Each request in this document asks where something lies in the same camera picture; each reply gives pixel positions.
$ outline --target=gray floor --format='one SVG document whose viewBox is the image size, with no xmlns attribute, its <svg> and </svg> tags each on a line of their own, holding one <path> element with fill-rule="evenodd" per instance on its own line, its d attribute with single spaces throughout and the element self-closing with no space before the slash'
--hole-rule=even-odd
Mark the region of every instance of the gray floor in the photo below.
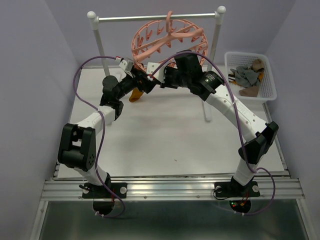
<svg viewBox="0 0 320 240">
<path fill-rule="evenodd" d="M 255 200 L 251 210 L 260 209 L 266 203 Z M 275 200 L 267 211 L 244 217 L 220 209 L 229 209 L 228 204 L 227 201 L 128 202 L 121 218 L 103 219 L 94 215 L 91 202 L 50 202 L 40 239 L 307 239 L 295 200 Z"/>
</svg>

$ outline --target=bolt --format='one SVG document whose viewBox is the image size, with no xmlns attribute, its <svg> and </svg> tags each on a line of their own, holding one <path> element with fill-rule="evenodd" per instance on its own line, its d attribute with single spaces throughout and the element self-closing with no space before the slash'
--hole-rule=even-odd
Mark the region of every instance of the bolt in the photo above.
<svg viewBox="0 0 320 240">
<path fill-rule="evenodd" d="M 259 187 L 257 185 L 254 185 L 252 187 L 252 190 L 255 192 L 255 193 L 258 193 L 259 192 Z"/>
<path fill-rule="evenodd" d="M 124 187 L 124 186 L 122 186 L 122 187 L 120 188 L 120 193 L 121 193 L 121 194 L 125 194 L 126 192 L 127 192 L 127 188 Z"/>
</svg>

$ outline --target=clothing pile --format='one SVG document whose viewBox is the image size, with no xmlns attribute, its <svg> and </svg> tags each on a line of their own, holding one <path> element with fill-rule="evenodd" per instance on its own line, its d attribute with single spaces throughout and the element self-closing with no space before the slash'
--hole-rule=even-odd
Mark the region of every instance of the clothing pile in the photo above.
<svg viewBox="0 0 320 240">
<path fill-rule="evenodd" d="M 257 97 L 265 71 L 265 64 L 260 58 L 254 60 L 251 66 L 237 66 L 230 71 L 229 82 L 245 88 L 239 91 L 241 96 Z"/>
</svg>

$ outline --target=gray wall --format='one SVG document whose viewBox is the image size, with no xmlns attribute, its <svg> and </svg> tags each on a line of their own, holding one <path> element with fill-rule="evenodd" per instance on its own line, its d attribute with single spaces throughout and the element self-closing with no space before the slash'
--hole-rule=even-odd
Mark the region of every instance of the gray wall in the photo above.
<svg viewBox="0 0 320 240">
<path fill-rule="evenodd" d="M 0 2 L 0 239 L 29 239 L 77 63 L 43 0 Z"/>
<path fill-rule="evenodd" d="M 320 108 L 318 0 L 297 0 L 267 51 L 277 99 L 269 103 L 290 173 L 300 178 L 320 229 Z"/>
<path fill-rule="evenodd" d="M 295 1 L 46 0 L 46 2 L 79 62 L 99 54 L 87 19 L 88 11 L 95 11 L 101 17 L 163 15 L 169 10 L 174 14 L 211 13 L 216 11 L 218 6 L 224 5 L 227 12 L 215 58 L 215 62 L 221 64 L 224 63 L 224 54 L 227 51 L 265 53 Z M 211 41 L 215 21 L 210 19 L 192 21 L 204 28 Z M 145 22 L 101 24 L 100 32 L 105 53 L 111 56 L 131 57 L 132 38 L 143 23 Z M 101 65 L 100 61 L 89 64 Z"/>
</svg>

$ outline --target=white basket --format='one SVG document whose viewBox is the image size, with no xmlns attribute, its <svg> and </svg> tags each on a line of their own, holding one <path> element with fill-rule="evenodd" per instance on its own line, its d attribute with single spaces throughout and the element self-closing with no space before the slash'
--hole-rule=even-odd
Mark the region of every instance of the white basket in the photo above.
<svg viewBox="0 0 320 240">
<path fill-rule="evenodd" d="M 262 54 L 228 51 L 224 55 L 225 78 L 228 80 L 230 69 L 236 69 L 238 66 L 251 66 L 256 59 L 261 59 L 264 62 L 264 76 L 259 86 L 259 93 L 257 97 L 241 96 L 239 91 L 244 87 L 230 83 L 233 94 L 243 102 L 260 103 L 272 101 L 277 98 L 276 86 L 274 77 L 272 76 L 271 67 L 268 58 Z"/>
</svg>

